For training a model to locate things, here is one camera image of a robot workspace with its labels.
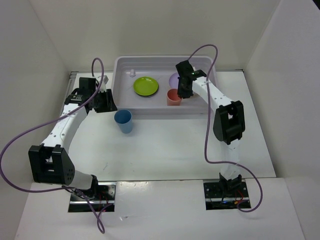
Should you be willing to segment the pink cup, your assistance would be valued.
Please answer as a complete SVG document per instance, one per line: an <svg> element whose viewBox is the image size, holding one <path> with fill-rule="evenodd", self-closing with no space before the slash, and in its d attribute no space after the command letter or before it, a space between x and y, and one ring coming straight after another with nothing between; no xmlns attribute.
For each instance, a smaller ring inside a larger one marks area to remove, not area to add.
<svg viewBox="0 0 320 240"><path fill-rule="evenodd" d="M166 95L167 106L180 106L182 99L178 96L178 90L172 88Z"/></svg>

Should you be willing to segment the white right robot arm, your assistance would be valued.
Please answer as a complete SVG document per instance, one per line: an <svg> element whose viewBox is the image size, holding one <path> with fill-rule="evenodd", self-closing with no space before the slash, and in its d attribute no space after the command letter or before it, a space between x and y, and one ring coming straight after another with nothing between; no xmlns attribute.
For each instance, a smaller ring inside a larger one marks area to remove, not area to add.
<svg viewBox="0 0 320 240"><path fill-rule="evenodd" d="M219 191L229 197L241 184L241 174L236 164L239 162L239 143L245 131L244 106L241 101L233 101L225 96L210 80L203 70L195 70L188 60L178 63L177 94L183 99L194 93L208 104L208 119L213 118L213 133L220 142L224 155L219 173Z"/></svg>

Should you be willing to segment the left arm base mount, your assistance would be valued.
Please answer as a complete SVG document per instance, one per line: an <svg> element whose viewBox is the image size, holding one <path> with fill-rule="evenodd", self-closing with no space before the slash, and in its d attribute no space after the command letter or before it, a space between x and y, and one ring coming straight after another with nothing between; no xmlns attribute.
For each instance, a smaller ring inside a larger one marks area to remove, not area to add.
<svg viewBox="0 0 320 240"><path fill-rule="evenodd" d="M98 186L98 193L95 195L88 195L88 191L83 191L83 193L87 196L97 214L99 212L114 212L117 183L100 181ZM88 213L91 211L90 206L81 194L74 190L69 192L69 213Z"/></svg>

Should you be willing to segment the blue cup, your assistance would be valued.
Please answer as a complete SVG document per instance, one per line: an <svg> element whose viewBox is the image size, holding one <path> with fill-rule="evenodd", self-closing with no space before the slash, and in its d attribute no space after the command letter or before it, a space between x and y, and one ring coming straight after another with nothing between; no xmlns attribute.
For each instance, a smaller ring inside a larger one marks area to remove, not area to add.
<svg viewBox="0 0 320 240"><path fill-rule="evenodd" d="M124 134L129 134L133 130L132 113L127 109L118 110L114 115L114 121Z"/></svg>

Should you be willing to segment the purple plate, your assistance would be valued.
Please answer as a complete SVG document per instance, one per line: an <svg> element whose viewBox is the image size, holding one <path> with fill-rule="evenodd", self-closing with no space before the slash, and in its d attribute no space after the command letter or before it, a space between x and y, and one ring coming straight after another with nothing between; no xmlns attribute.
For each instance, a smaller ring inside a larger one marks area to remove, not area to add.
<svg viewBox="0 0 320 240"><path fill-rule="evenodd" d="M176 72L172 74L169 78L169 86L171 89L178 89L179 86L179 74Z"/></svg>

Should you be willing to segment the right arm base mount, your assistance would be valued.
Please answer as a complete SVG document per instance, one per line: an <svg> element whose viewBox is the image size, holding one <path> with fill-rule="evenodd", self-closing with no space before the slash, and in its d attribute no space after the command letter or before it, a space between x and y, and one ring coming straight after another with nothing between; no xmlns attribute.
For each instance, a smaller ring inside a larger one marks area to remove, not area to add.
<svg viewBox="0 0 320 240"><path fill-rule="evenodd" d="M236 189L224 193L218 180L204 180L203 191L207 211L231 210L236 209L237 205L241 209L251 208L245 181L242 181Z"/></svg>

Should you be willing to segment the lavender plastic bin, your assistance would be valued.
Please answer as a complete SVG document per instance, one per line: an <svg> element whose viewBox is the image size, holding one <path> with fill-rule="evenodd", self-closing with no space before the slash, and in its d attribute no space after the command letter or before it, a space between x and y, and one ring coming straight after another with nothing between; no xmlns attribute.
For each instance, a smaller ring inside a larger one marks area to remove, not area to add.
<svg viewBox="0 0 320 240"><path fill-rule="evenodd" d="M111 91L118 109L128 109L134 115L197 115L206 114L208 105L196 93L183 99L179 106L167 105L169 79L176 65L187 60L187 55L132 55L115 60ZM134 82L140 77L151 77L158 84L152 96L140 96L134 91Z"/></svg>

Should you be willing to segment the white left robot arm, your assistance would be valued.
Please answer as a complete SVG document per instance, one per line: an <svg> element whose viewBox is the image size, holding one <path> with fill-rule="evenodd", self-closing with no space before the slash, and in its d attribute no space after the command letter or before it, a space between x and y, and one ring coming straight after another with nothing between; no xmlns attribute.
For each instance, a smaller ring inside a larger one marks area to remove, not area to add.
<svg viewBox="0 0 320 240"><path fill-rule="evenodd" d="M112 91L106 87L109 79L106 75L101 79L99 84L94 77L81 77L79 87L64 102L63 119L55 124L40 145L30 147L28 157L35 182L79 189L88 200L102 194L97 177L77 171L69 157L71 142L89 111L117 111Z"/></svg>

